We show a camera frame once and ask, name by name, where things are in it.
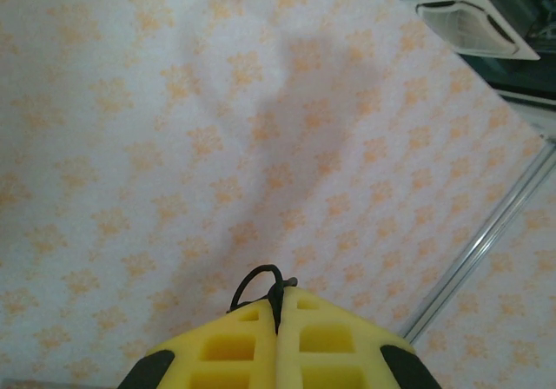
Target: metal ceiling trim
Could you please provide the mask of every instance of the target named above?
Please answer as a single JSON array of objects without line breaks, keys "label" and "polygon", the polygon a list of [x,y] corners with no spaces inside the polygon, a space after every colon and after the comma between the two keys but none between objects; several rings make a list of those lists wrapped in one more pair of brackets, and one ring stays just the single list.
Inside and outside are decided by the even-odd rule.
[{"label": "metal ceiling trim", "polygon": [[556,143],[547,143],[494,209],[452,266],[402,326],[399,334],[414,343],[504,234],[513,218],[556,168]]}]

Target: square hole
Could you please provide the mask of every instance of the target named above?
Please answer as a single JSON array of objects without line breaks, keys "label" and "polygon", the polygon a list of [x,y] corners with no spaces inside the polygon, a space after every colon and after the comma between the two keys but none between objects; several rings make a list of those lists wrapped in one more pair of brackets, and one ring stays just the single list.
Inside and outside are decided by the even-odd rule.
[{"label": "square hole", "polygon": [[342,324],[306,326],[299,336],[299,351],[306,353],[353,353],[354,339]]},{"label": "square hole", "polygon": [[248,313],[243,314],[240,317],[240,321],[258,321],[259,320],[259,312],[258,311],[250,311]]},{"label": "square hole", "polygon": [[359,367],[304,366],[303,389],[368,389]]},{"label": "square hole", "polygon": [[312,300],[301,298],[297,301],[297,309],[319,309],[319,305]]},{"label": "square hole", "polygon": [[189,389],[249,389],[248,373],[204,372],[191,376]]},{"label": "square hole", "polygon": [[255,356],[255,336],[220,334],[208,339],[201,360],[252,360]]}]

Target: yellow foam piece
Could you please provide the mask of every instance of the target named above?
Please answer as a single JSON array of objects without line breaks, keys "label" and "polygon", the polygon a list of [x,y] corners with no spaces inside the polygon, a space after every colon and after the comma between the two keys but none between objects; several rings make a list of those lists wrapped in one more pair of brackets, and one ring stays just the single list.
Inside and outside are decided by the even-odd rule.
[{"label": "yellow foam piece", "polygon": [[298,287],[285,289],[276,389],[399,389],[380,347],[403,338]]},{"label": "yellow foam piece", "polygon": [[149,350],[174,352],[157,389],[274,389],[275,322],[267,300]]}]

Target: patterned ceiling wallpaper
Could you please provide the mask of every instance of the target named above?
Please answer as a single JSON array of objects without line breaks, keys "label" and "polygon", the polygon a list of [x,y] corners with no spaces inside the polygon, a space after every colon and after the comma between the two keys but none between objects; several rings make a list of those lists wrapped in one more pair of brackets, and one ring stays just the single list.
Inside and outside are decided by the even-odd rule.
[{"label": "patterned ceiling wallpaper", "polygon": [[443,389],[556,387],[556,174],[416,344]]},{"label": "patterned ceiling wallpaper", "polygon": [[0,376],[115,385],[271,261],[396,330],[541,147],[398,0],[0,3]]}]

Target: black wire loop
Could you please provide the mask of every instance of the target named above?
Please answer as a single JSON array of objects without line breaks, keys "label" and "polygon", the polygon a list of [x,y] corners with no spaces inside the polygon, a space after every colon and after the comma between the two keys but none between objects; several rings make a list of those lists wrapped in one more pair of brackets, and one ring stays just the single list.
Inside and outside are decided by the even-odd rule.
[{"label": "black wire loop", "polygon": [[232,303],[229,306],[229,313],[235,311],[238,308],[245,307],[248,304],[253,303],[254,301],[245,301],[240,303],[240,298],[243,294],[243,291],[249,284],[253,278],[261,274],[262,272],[272,272],[275,276],[275,283],[273,286],[270,287],[268,293],[258,300],[268,300],[270,306],[272,307],[272,316],[275,320],[275,331],[278,333],[278,327],[280,326],[281,322],[281,306],[282,302],[284,301],[284,287],[296,287],[297,286],[297,279],[296,278],[289,278],[288,280],[284,280],[282,278],[280,269],[276,265],[260,265],[253,269],[249,274],[242,280],[240,286],[237,287],[237,290],[234,293],[234,297],[232,298]]}]

